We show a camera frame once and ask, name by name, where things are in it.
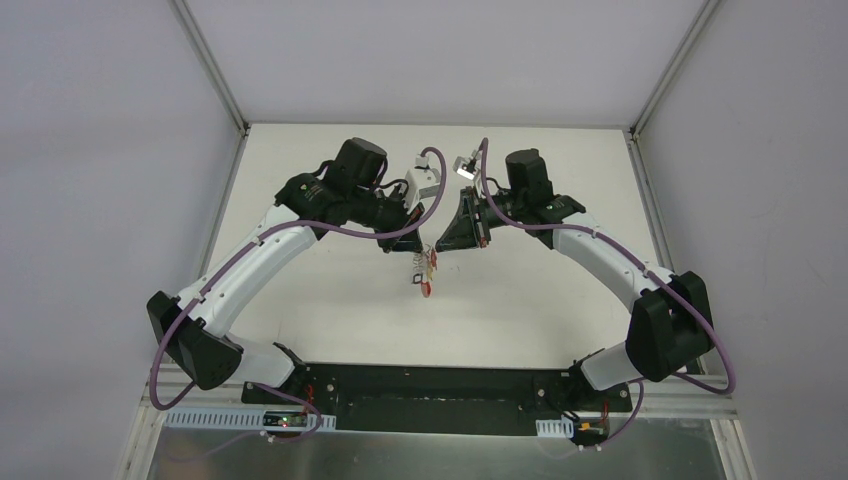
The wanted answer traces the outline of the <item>red handled keyring holder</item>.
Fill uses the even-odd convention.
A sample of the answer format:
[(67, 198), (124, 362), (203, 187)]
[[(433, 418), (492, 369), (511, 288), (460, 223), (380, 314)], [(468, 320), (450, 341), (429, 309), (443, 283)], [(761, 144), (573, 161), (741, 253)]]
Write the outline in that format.
[(426, 253), (431, 246), (426, 246), (421, 253), (414, 253), (412, 257), (412, 275), (411, 284), (416, 285), (420, 289), (420, 293), (424, 298), (429, 298), (433, 291), (433, 275), (427, 272)]

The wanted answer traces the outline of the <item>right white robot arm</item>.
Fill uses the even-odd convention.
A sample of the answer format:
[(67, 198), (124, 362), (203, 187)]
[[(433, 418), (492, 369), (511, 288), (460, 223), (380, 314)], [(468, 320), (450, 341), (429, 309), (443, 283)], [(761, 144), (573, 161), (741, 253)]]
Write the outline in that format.
[(569, 368), (567, 393), (573, 405), (590, 410), (613, 386), (639, 379), (660, 382), (714, 348), (706, 285), (698, 275), (651, 268), (639, 260), (581, 203), (554, 192), (537, 149), (506, 157), (509, 186), (494, 193), (482, 172), (484, 157), (475, 151), (456, 160), (456, 173), (472, 183), (461, 190), (457, 213), (437, 240), (437, 251), (484, 248), (493, 229), (516, 226), (587, 270), (630, 314), (622, 342)]

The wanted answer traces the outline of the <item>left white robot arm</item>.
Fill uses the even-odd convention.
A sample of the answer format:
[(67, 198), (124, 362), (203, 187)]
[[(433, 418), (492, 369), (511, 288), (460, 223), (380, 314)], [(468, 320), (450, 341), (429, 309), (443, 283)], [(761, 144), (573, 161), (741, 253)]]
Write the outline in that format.
[(423, 199), (439, 191), (440, 173), (425, 156), (405, 177), (382, 182), (386, 152), (354, 137), (316, 172), (290, 178), (252, 232), (209, 273), (176, 295), (156, 292), (146, 310), (164, 352), (194, 386), (214, 389), (230, 379), (258, 381), (281, 404), (297, 402), (305, 378), (290, 351), (239, 339), (230, 330), (253, 297), (290, 261), (348, 222), (368, 229), (381, 250), (423, 250), (415, 224)]

